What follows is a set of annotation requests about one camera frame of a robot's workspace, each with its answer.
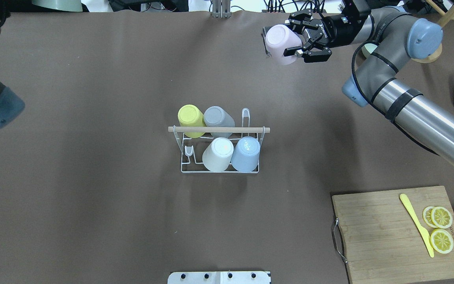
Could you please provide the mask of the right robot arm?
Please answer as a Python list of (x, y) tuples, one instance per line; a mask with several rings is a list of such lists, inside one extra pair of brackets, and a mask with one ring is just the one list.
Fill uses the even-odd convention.
[(371, 9), (365, 0), (345, 0), (338, 14), (303, 9), (283, 23), (301, 37), (283, 56), (307, 63), (326, 62), (335, 47), (357, 45), (343, 94), (369, 105), (409, 140), (454, 167), (454, 115), (412, 86), (424, 75), (405, 80), (401, 70), (414, 59), (430, 56), (443, 41), (443, 29), (401, 7)]

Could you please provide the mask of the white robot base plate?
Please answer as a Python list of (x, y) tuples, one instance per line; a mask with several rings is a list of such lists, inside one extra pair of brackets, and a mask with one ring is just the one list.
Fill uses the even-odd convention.
[(168, 284), (271, 284), (269, 271), (190, 271), (174, 272)]

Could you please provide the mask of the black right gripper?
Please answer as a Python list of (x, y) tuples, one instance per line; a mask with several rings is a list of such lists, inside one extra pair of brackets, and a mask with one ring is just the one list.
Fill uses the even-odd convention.
[(316, 19), (311, 9), (290, 13), (285, 26), (302, 29), (305, 39), (302, 48), (296, 46), (283, 50), (283, 56), (290, 57), (290, 63), (297, 59), (303, 59), (305, 63), (326, 62), (332, 55), (330, 48), (349, 45), (360, 32), (359, 20), (342, 14)]

